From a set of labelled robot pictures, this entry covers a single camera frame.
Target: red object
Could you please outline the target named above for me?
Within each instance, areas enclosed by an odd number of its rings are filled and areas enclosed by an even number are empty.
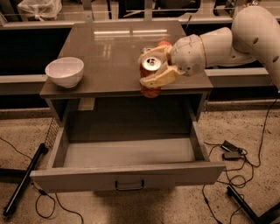
[[[160,41],[158,44],[158,46],[172,46],[172,44],[166,40],[162,40]],[[142,64],[140,65],[140,76],[141,78],[143,77],[147,77],[151,74],[154,74],[156,71],[148,71],[146,69],[143,68]],[[160,95],[161,93],[161,87],[152,87],[152,88],[148,88],[143,86],[140,83],[140,88],[141,88],[141,93],[146,96],[147,98],[155,98],[158,95]]]

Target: bowl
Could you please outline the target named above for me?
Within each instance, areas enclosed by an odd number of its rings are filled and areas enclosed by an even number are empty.
[[[56,85],[73,88],[83,76],[84,62],[74,57],[56,59],[47,65],[45,73]]]

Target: plastic bag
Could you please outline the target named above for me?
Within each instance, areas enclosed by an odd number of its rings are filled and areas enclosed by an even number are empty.
[[[23,0],[17,5],[22,10],[32,14],[36,19],[56,19],[62,9],[61,0]]]

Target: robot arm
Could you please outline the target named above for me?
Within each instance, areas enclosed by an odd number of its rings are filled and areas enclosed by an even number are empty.
[[[260,6],[249,6],[236,15],[232,30],[221,28],[191,35],[179,39],[173,47],[166,46],[164,66],[140,82],[147,88],[162,87],[181,74],[191,76],[207,67],[234,67],[259,60],[280,89],[279,37],[280,26],[275,18]]]

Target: speckled floor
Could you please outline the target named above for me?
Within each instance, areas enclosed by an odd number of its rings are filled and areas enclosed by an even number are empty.
[[[262,128],[271,101],[216,102],[208,104],[208,112],[199,119],[204,141],[221,144],[224,140],[248,151],[248,159],[258,164],[257,154]],[[46,140],[52,118],[49,111],[1,111],[0,137],[9,141],[19,151],[32,157],[39,144]],[[255,169],[254,178],[238,192],[259,216],[280,202],[280,103],[269,112],[262,145],[262,165]],[[44,169],[49,157],[40,159],[36,169]],[[0,167],[26,169],[29,159],[16,153],[10,145],[0,140]],[[211,160],[221,160],[222,150],[213,150]],[[238,168],[242,161],[226,162],[228,169]],[[252,170],[245,165],[242,171],[230,172],[229,176],[243,175],[250,179]],[[219,177],[227,181],[225,173]],[[16,185],[0,183],[0,207],[4,208]],[[230,216],[238,205],[227,195],[227,186],[221,183],[207,185],[205,195],[218,220],[229,223]],[[29,185],[10,217],[0,217],[0,223],[81,223],[81,218],[61,209],[56,203],[53,215],[46,220],[39,217],[35,203],[39,193]],[[59,193],[61,204],[82,215],[85,224],[116,223],[216,223],[202,196],[202,186],[180,186],[166,190],[142,190],[139,192],[71,192]],[[53,201],[43,196],[38,210],[48,215],[53,210]],[[253,223],[240,210],[232,223]]]

